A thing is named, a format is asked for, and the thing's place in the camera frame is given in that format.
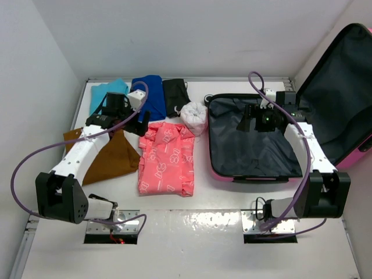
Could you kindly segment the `royal blue garment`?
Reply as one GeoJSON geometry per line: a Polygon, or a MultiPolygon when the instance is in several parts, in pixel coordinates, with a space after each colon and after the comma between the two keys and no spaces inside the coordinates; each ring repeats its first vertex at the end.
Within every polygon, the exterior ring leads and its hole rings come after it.
{"type": "Polygon", "coordinates": [[[162,78],[158,75],[147,75],[132,79],[132,84],[142,81],[148,86],[148,97],[139,113],[139,121],[143,121],[145,112],[150,111],[149,121],[159,121],[166,118],[166,105],[162,86],[162,78]]]}

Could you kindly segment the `black leather pouch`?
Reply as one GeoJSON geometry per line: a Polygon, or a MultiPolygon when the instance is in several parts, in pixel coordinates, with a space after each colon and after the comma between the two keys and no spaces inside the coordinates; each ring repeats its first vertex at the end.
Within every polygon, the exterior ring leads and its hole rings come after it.
{"type": "Polygon", "coordinates": [[[190,103],[187,83],[182,78],[163,80],[163,93],[168,118],[179,117],[184,105],[190,103]]]}

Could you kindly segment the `brown garment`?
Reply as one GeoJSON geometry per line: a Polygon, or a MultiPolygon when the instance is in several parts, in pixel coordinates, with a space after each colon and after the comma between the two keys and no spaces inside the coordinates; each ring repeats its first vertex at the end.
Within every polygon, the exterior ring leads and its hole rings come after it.
{"type": "Polygon", "coordinates": [[[83,185],[120,177],[138,170],[140,155],[124,136],[115,132],[110,141],[97,154],[87,170],[83,185]]]}

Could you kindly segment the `pink patterned garment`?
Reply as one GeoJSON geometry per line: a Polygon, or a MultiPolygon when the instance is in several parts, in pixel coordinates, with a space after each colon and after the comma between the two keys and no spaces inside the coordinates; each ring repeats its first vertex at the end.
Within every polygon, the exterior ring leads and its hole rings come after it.
{"type": "Polygon", "coordinates": [[[141,195],[194,194],[194,134],[183,124],[152,123],[139,138],[141,195]]]}

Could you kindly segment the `white drawstring bag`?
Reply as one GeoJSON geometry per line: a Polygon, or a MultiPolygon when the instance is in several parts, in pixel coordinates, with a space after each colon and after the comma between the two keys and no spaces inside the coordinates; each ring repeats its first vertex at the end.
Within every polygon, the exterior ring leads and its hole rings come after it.
{"type": "Polygon", "coordinates": [[[174,107],[186,127],[194,136],[200,137],[208,126],[208,109],[200,102],[189,102],[181,109],[174,107]]]}

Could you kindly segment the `light blue shirt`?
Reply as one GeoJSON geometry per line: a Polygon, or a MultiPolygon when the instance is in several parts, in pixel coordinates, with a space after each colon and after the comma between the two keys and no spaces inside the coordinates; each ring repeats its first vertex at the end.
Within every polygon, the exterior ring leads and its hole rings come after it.
{"type": "Polygon", "coordinates": [[[94,85],[91,87],[91,102],[90,102],[90,112],[93,114],[98,108],[103,98],[108,92],[115,92],[127,95],[129,93],[128,85],[120,78],[112,81],[110,83],[103,83],[100,85],[94,85]]]}

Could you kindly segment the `pink suitcase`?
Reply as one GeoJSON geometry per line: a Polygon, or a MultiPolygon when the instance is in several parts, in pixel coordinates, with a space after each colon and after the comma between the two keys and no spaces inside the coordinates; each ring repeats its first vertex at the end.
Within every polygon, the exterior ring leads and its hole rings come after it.
{"type": "Polygon", "coordinates": [[[333,173],[371,148],[371,32],[344,27],[297,91],[209,98],[212,171],[227,181],[333,173]]]}

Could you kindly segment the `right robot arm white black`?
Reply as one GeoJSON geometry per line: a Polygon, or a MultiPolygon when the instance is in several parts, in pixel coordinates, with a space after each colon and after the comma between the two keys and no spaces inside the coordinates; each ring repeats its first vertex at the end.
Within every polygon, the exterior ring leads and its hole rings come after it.
{"type": "Polygon", "coordinates": [[[350,177],[328,160],[305,112],[287,112],[279,92],[259,90],[260,105],[249,107],[256,131],[279,130],[290,144],[301,167],[302,181],[292,198],[271,199],[263,205],[259,228],[270,231],[288,219],[336,219],[346,204],[350,177]]]}

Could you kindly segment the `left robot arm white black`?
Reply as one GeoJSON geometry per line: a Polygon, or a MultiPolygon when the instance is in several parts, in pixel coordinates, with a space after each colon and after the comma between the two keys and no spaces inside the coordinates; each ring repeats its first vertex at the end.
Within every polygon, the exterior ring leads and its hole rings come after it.
{"type": "Polygon", "coordinates": [[[86,196],[84,177],[99,152],[110,142],[111,132],[136,124],[134,133],[145,134],[149,112],[144,120],[138,114],[146,102],[147,91],[135,90],[127,95],[108,92],[87,118],[77,142],[48,173],[35,179],[39,214],[47,219],[80,224],[84,220],[103,223],[114,220],[117,203],[96,195],[86,196]]]}

